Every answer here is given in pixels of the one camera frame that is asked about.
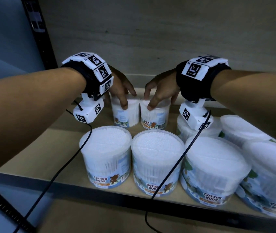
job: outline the person's left hand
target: person's left hand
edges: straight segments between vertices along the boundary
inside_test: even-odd
[[[126,110],[128,108],[128,104],[125,95],[130,92],[133,96],[136,96],[136,91],[122,72],[118,71],[110,65],[109,68],[112,71],[112,76],[114,77],[113,85],[110,87],[109,92],[112,96],[116,96],[120,100],[121,107]],[[106,92],[104,95],[106,100],[111,102],[109,93]]]

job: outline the plastic container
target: plastic container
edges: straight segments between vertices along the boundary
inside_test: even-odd
[[[182,140],[163,130],[138,133],[132,141],[134,181],[147,195],[153,195],[158,186],[183,154]],[[172,172],[156,196],[171,193],[177,185],[181,163]]]
[[[186,147],[193,138],[187,140]],[[183,160],[180,182],[195,201],[220,207],[250,169],[238,146],[220,137],[199,136]]]
[[[127,110],[122,109],[117,97],[111,99],[114,124],[124,128],[135,126],[140,120],[140,98],[131,94],[127,94],[126,98],[128,101]]]
[[[237,115],[220,117],[222,132],[220,137],[242,147],[245,141],[260,139],[270,140],[271,137]]]
[[[251,208],[276,217],[276,143],[252,140],[243,145],[252,170],[236,191]]]
[[[141,124],[145,129],[164,129],[168,123],[170,99],[161,101],[155,109],[149,111],[149,100],[141,100]]]
[[[80,147],[89,132],[80,140]],[[109,189],[119,186],[130,173],[131,134],[117,126],[103,126],[93,132],[82,148],[87,175],[98,188]]]
[[[200,135],[203,136],[219,136],[221,132],[221,123],[219,118],[214,117],[214,122],[210,125],[210,127],[203,129]],[[196,136],[198,131],[195,131],[190,128],[185,119],[181,114],[179,114],[177,118],[177,131],[176,134],[181,140],[185,143],[187,139],[191,136]]]

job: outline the forearm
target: forearm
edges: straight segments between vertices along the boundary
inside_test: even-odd
[[[85,86],[70,68],[1,79],[0,166],[40,136]]]
[[[224,70],[214,79],[211,96],[276,139],[276,74]]]

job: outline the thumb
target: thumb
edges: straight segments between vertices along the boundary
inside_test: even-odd
[[[126,110],[128,108],[127,98],[125,97],[125,93],[117,94],[117,98],[120,100],[120,106],[122,109]]]
[[[155,92],[155,95],[153,96],[153,98],[150,100],[150,103],[148,104],[147,109],[148,110],[153,110],[158,104],[159,102],[161,102],[162,100],[158,97],[158,95]]]

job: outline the person's right arm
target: person's right arm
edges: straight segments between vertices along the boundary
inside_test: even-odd
[[[144,98],[157,86],[148,109],[179,93],[176,71],[160,74],[145,88]],[[223,70],[214,79],[211,96],[235,114],[276,139],[276,74],[240,70]]]

